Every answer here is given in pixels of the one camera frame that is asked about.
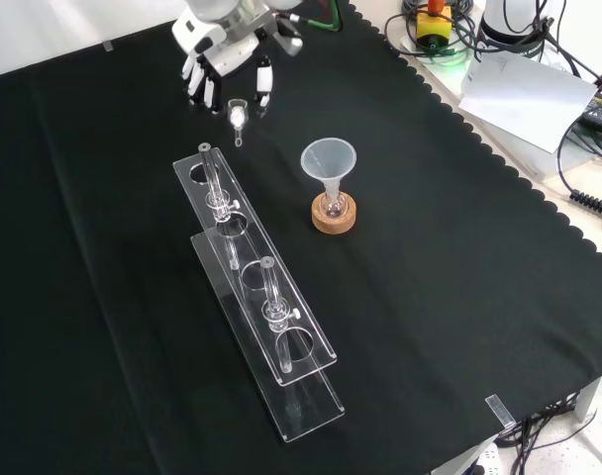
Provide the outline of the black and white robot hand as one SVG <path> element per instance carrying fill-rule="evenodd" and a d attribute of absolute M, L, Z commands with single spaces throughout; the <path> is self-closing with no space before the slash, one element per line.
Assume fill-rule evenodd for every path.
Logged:
<path fill-rule="evenodd" d="M 261 4 L 237 5 L 227 16 L 204 21 L 188 7 L 171 27 L 186 53 L 181 79 L 189 101 L 217 115 L 223 109 L 221 80 L 244 66 L 264 40 L 274 22 Z"/>

